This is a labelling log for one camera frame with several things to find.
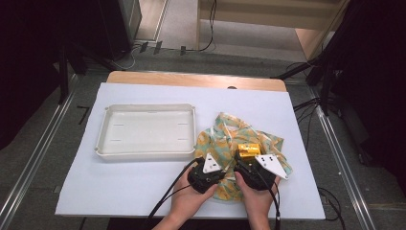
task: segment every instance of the wire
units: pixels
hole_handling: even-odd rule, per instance
[[[82,230],[83,229],[83,226],[84,226],[84,223],[86,222],[86,218],[83,218],[82,220],[81,220],[81,224],[80,224],[80,228],[79,228],[79,230]]]
[[[335,220],[337,220],[337,219],[340,219],[341,226],[342,226],[343,229],[345,230],[345,229],[346,229],[346,224],[344,223],[344,219],[343,219],[343,217],[341,216],[341,205],[340,205],[340,202],[338,201],[337,197],[336,197],[332,192],[330,192],[330,191],[327,190],[327,189],[324,189],[324,188],[321,188],[321,187],[317,187],[317,190],[319,191],[320,196],[324,196],[324,197],[327,199],[327,203],[331,206],[331,208],[332,208],[332,209],[334,210],[334,212],[337,214],[337,217],[336,217],[336,218],[326,218],[326,220],[327,220],[327,221],[335,221]],[[337,203],[338,208],[331,202],[331,200],[330,200],[329,198],[327,198],[327,196],[326,196],[322,191],[324,191],[324,192],[328,193],[330,196],[332,196],[332,198],[333,198],[333,199],[335,200],[335,202]]]
[[[319,106],[318,104],[316,106],[314,106],[313,110],[310,113],[310,118],[308,119],[308,125],[307,125],[307,140],[304,146],[305,151],[307,151],[307,147],[308,147],[308,142],[310,140],[310,123],[311,123],[311,118],[313,117],[313,113],[316,110],[317,106]]]
[[[263,176],[258,172],[257,169],[253,168],[253,171],[259,175],[260,180],[265,184],[266,188],[268,189],[269,193],[271,194],[272,198],[274,199],[275,203],[275,209],[276,209],[276,223],[275,223],[275,230],[280,230],[281,229],[281,213],[280,213],[280,204],[281,204],[281,197],[280,197],[280,192],[277,183],[274,181],[274,185],[277,188],[277,193],[278,193],[278,200],[275,198],[275,194],[272,191],[272,187],[265,181]]]
[[[137,50],[137,49],[140,48],[140,47],[141,47],[141,45],[139,45],[139,44],[134,45],[134,47],[133,47],[133,49],[132,49],[132,51],[131,51],[132,64],[131,64],[129,67],[122,67],[121,65],[119,65],[118,63],[116,63],[114,60],[112,60],[111,62],[112,62],[113,64],[115,64],[117,67],[122,68],[123,70],[127,70],[127,69],[132,68],[132,67],[134,66],[134,64],[135,64],[134,51]]]
[[[206,46],[205,48],[200,49],[199,52],[207,50],[207,48],[209,48],[210,45],[212,45],[213,36],[214,36],[214,29],[213,29],[213,26],[214,26],[214,18],[215,18],[215,10],[216,10],[216,8],[217,8],[217,0],[214,0],[214,1],[213,1],[213,4],[212,4],[212,9],[210,10],[210,17],[209,17],[210,29],[211,29],[211,32],[212,32],[212,37],[210,38],[209,44],[207,44],[207,46]]]
[[[176,179],[172,182],[172,184],[169,186],[167,192],[164,194],[164,196],[162,196],[161,200],[158,201],[158,203],[155,205],[155,207],[152,209],[152,211],[150,212],[148,218],[144,221],[143,225],[141,226],[140,229],[147,229],[147,226],[150,222],[150,220],[153,218],[153,216],[155,215],[156,211],[158,211],[158,209],[162,206],[162,204],[168,199],[168,194],[169,192],[172,190],[172,188],[175,186],[176,182],[179,180],[179,178],[183,175],[183,173],[185,173],[185,171],[194,163],[197,161],[198,158],[194,158],[183,170],[182,172],[179,173],[179,175],[176,177]],[[180,190],[172,193],[169,196],[172,196],[173,194],[179,192]]]
[[[186,52],[203,52],[206,51],[211,45],[212,43],[214,44],[214,50],[216,48],[216,45],[214,43],[214,19],[215,19],[215,11],[217,8],[217,0],[213,1],[212,4],[212,9],[210,11],[210,16],[209,16],[209,22],[210,22],[210,29],[211,29],[211,38],[210,38],[210,42],[209,44],[207,44],[206,47],[204,47],[203,49],[200,50],[194,50],[194,49],[189,49],[189,50],[180,50],[180,49],[173,49],[173,48],[160,48],[160,50],[164,50],[164,51],[186,51]]]
[[[185,187],[183,187],[183,188],[181,188],[181,189],[176,190],[176,191],[173,192],[171,195],[168,195],[168,196],[164,199],[164,202],[167,201],[167,199],[169,199],[171,196],[173,196],[173,195],[175,195],[176,193],[178,193],[178,192],[180,192],[180,191],[182,191],[182,190],[184,190],[184,189],[190,187],[191,185],[192,185],[192,184],[187,185],[187,186],[185,186]]]

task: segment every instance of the black cable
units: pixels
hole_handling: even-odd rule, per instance
[[[331,208],[334,210],[334,212],[337,214],[336,218],[326,218],[327,221],[335,221],[337,219],[340,219],[341,222],[341,226],[343,227],[344,230],[346,230],[346,224],[344,223],[344,219],[341,216],[341,205],[340,202],[338,201],[337,197],[335,197],[335,195],[328,191],[327,189],[321,188],[321,187],[317,187],[319,194],[321,196],[324,196],[327,199],[328,204],[331,206]],[[331,202],[331,200],[329,198],[327,198],[327,196],[322,192],[322,191],[328,193],[330,196],[333,197],[333,199],[335,200],[335,202],[337,202],[338,208]]]
[[[209,44],[207,44],[207,46],[205,48],[203,48],[203,49],[200,49],[200,50],[189,49],[189,50],[185,50],[186,52],[203,52],[203,51],[207,50],[212,45],[212,43],[214,41],[214,19],[215,19],[215,11],[216,11],[216,9],[217,9],[217,0],[214,0],[213,4],[212,4],[212,9],[210,10],[210,16],[209,16],[210,29],[211,29],[211,34],[212,34],[212,37],[210,38]],[[171,48],[161,48],[160,50],[164,50],[164,51],[182,51],[182,50],[179,50],[179,49],[171,49]]]
[[[317,106],[319,106],[318,104],[316,106],[314,106],[313,110],[310,113],[310,118],[308,119],[308,125],[307,125],[307,140],[304,146],[305,151],[307,151],[307,147],[308,147],[308,142],[310,140],[310,123],[311,123],[311,118],[313,117],[313,113],[316,110]]]
[[[79,230],[82,230],[83,229],[83,226],[84,226],[84,223],[86,222],[86,218],[83,218],[82,220],[81,220],[81,224],[80,224],[80,228],[79,228]]]
[[[217,0],[214,0],[213,4],[212,4],[212,9],[210,10],[210,17],[209,17],[210,29],[212,31],[212,37],[210,39],[209,44],[207,44],[207,46],[205,48],[198,50],[199,52],[207,50],[207,48],[209,48],[210,45],[212,45],[213,36],[214,36],[213,26],[214,26],[214,18],[215,18],[215,10],[216,10],[216,8],[217,8]]]
[[[169,186],[167,192],[164,194],[164,196],[162,196],[161,200],[158,201],[158,203],[155,205],[155,207],[152,209],[152,211],[150,212],[148,218],[144,221],[143,225],[141,226],[140,229],[144,230],[147,229],[148,224],[150,222],[150,220],[153,218],[153,216],[155,215],[156,211],[158,211],[158,209],[162,206],[162,204],[165,202],[165,200],[167,200],[167,196],[169,194],[169,192],[172,190],[172,188],[175,186],[176,182],[179,180],[179,178],[183,175],[183,173],[185,173],[185,171],[194,163],[197,161],[198,158],[194,158],[183,170],[182,172],[179,173],[179,175],[176,177],[176,179],[173,181],[173,183]]]
[[[176,191],[173,192],[172,194],[168,195],[168,196],[164,199],[164,202],[167,201],[167,199],[169,199],[171,196],[175,195],[176,193],[178,193],[178,192],[180,192],[180,191],[182,191],[182,190],[184,190],[184,189],[189,188],[191,185],[192,185],[192,184],[187,185],[187,186],[185,186],[185,187],[183,187],[183,188],[181,188],[181,189],[176,190]]]
[[[307,108],[302,112],[302,114],[296,119],[296,121],[299,121],[299,119],[301,119],[305,113],[308,111],[308,109],[311,108],[311,104],[307,106]]]
[[[280,204],[281,204],[281,197],[279,193],[279,188],[277,183],[274,181],[274,185],[277,188],[277,193],[278,193],[278,200],[275,197],[274,192],[272,191],[272,187],[265,181],[263,176],[257,171],[257,169],[253,168],[253,171],[259,175],[259,178],[262,180],[262,182],[265,184],[266,188],[268,189],[269,193],[271,194],[272,198],[274,199],[275,203],[275,209],[276,209],[276,218],[275,218],[275,230],[280,230],[281,229],[281,213],[280,213]]]

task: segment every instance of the white tray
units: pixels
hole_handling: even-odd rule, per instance
[[[113,104],[106,108],[95,150],[106,160],[185,158],[194,142],[190,104]]]

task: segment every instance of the crumpled fabric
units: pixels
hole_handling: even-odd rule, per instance
[[[241,201],[242,192],[235,182],[234,160],[238,144],[259,144],[261,154],[274,154],[281,162],[287,174],[292,168],[286,157],[281,153],[283,139],[281,137],[255,130],[249,124],[231,114],[221,112],[215,119],[214,126],[207,128],[197,136],[194,156],[206,158],[209,152],[222,169],[233,162],[224,179],[214,193],[215,199],[226,201]]]

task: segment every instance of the human hand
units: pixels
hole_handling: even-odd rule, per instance
[[[179,178],[173,187],[176,192],[190,185],[188,174],[192,168],[188,168],[185,173]],[[186,220],[192,218],[199,210],[200,206],[210,197],[214,195],[217,185],[210,187],[205,194],[200,194],[192,186],[182,189],[171,197],[171,206],[169,214],[155,226],[158,229],[179,229]]]
[[[244,178],[239,172],[235,172],[237,185],[242,191],[243,202],[245,206],[245,211],[248,215],[248,220],[250,221],[251,229],[270,229],[268,221],[268,213],[273,202],[273,198],[269,191],[258,191],[251,189],[244,181]],[[280,177],[275,178],[275,183],[279,184],[281,181]],[[272,192],[276,194],[277,188],[274,185],[272,187]]]

